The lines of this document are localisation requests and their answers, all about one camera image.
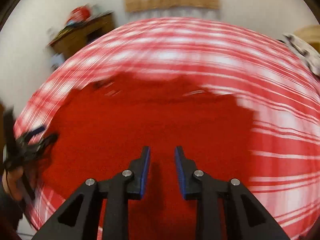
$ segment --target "person's arm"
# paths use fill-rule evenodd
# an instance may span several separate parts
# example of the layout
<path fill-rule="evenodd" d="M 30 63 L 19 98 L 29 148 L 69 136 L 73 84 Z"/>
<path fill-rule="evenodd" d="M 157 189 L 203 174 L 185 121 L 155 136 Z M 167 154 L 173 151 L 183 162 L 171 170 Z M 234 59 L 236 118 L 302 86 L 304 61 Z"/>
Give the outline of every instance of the person's arm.
<path fill-rule="evenodd" d="M 17 188 L 17 180 L 21 178 L 23 168 L 19 167 L 14 171 L 6 171 L 2 175 L 2 183 L 0 184 L 0 212 L 10 222 L 12 227 L 17 230 L 19 220 L 22 218 L 22 210 L 19 201 L 22 194 Z"/>

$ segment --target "silver screw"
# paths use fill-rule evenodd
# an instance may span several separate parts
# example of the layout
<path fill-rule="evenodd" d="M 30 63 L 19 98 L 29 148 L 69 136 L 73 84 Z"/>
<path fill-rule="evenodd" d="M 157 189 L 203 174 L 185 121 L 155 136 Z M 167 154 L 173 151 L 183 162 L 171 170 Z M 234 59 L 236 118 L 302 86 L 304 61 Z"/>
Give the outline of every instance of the silver screw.
<path fill-rule="evenodd" d="M 122 175 L 125 177 L 129 177 L 129 176 L 131 176 L 131 174 L 132 174 L 132 171 L 130 171 L 130 170 L 122 171 Z"/>
<path fill-rule="evenodd" d="M 94 179 L 87 179 L 85 181 L 85 183 L 86 183 L 86 185 L 91 186 L 91 185 L 93 185 L 95 183 L 95 181 L 94 181 Z"/>
<path fill-rule="evenodd" d="M 202 177 L 203 176 L 203 171 L 201 171 L 201 170 L 196 170 L 195 172 L 194 172 L 194 175 L 196 175 L 197 177 Z"/>
<path fill-rule="evenodd" d="M 232 179 L 232 180 L 231 180 L 231 184 L 232 184 L 233 186 L 238 186 L 238 185 L 240 185 L 240 181 L 239 181 L 239 179 Z"/>

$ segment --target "red and white checkered tablecloth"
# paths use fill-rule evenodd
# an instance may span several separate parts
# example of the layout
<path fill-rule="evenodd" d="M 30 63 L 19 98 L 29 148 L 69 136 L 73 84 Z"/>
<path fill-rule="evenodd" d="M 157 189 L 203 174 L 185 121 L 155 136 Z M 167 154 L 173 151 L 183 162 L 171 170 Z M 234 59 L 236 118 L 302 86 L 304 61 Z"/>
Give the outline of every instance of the red and white checkered tablecloth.
<path fill-rule="evenodd" d="M 16 135 L 48 125 L 71 88 L 119 71 L 147 79 L 186 74 L 214 93 L 234 94 L 239 105 L 255 110 L 250 190 L 291 239 L 308 231 L 320 215 L 319 83 L 284 44 L 194 18 L 129 23 L 56 70 L 28 101 Z M 40 228 L 63 201 L 39 184 L 28 211 L 32 223 Z"/>

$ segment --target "sleeve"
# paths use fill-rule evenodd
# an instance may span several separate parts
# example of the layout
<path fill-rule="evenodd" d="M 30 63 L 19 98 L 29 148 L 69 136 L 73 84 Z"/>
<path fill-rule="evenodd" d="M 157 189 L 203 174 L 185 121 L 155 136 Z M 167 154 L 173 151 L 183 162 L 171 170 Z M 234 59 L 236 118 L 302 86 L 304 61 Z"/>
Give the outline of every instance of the sleeve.
<path fill-rule="evenodd" d="M 2 181 L 0 181 L 0 212 L 12 227 L 17 230 L 19 220 L 22 219 L 22 210 L 18 202 L 4 191 Z"/>

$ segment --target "dark red garment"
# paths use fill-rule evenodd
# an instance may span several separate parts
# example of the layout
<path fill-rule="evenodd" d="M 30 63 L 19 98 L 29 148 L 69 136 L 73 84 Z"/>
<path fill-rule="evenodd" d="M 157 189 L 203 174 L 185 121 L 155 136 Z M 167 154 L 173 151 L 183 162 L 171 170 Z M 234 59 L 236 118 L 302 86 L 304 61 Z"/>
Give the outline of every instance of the dark red garment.
<path fill-rule="evenodd" d="M 196 202 L 179 192 L 174 148 L 181 145 L 213 177 L 246 184 L 251 127 L 252 111 L 232 95 L 213 95 L 185 78 L 147 82 L 121 74 L 70 92 L 48 130 L 60 137 L 43 179 L 67 198 L 87 178 L 126 169 L 148 145 L 146 195 L 129 203 L 130 239 L 191 240 Z"/>

